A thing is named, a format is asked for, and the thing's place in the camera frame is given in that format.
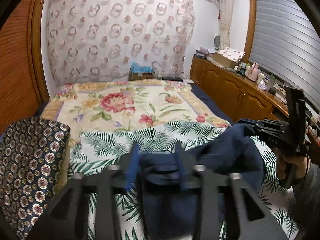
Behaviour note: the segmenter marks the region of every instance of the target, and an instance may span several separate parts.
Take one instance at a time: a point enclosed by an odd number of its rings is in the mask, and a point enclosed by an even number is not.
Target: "blue item in box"
[[[153,73],[153,68],[150,66],[140,66],[136,62],[132,62],[130,72],[131,73]]]

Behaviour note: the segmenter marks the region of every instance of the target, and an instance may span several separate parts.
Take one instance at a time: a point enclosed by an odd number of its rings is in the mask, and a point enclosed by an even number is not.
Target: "small fan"
[[[220,35],[217,35],[214,38],[214,49],[215,50],[219,50],[220,49]]]

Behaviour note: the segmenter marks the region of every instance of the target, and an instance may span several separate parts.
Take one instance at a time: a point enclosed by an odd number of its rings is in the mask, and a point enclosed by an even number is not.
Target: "jar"
[[[248,75],[249,75],[250,68],[251,68],[250,65],[247,65],[247,66],[245,67],[245,73],[244,73],[244,74],[245,74],[246,77],[248,77]]]
[[[259,73],[258,75],[258,79],[257,79],[257,84],[259,85],[259,83],[261,82],[261,80],[264,80],[265,75],[263,73]]]

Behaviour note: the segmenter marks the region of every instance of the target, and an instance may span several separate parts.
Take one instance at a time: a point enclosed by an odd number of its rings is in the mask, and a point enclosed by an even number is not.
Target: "metal pin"
[[[238,172],[231,173],[231,174],[230,174],[230,178],[231,178],[231,179],[241,179],[241,174],[238,173]]]
[[[194,169],[195,171],[205,171],[206,166],[201,165],[201,164],[197,164],[197,165],[194,165],[194,166],[193,166],[193,169]]]
[[[82,179],[83,178],[83,173],[82,172],[76,172],[73,174],[74,179]]]
[[[119,171],[119,169],[120,169],[120,165],[117,165],[117,164],[108,166],[109,171]]]

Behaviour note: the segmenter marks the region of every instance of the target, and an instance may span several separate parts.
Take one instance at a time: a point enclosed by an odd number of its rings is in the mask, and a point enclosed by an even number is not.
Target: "dark blue bedsheet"
[[[192,92],[196,95],[196,97],[204,102],[216,116],[227,120],[231,125],[235,124],[235,122],[224,112],[222,112],[216,105],[216,103],[212,101],[212,99],[208,95],[206,95],[206,93],[200,87],[195,84],[191,84],[191,87]]]

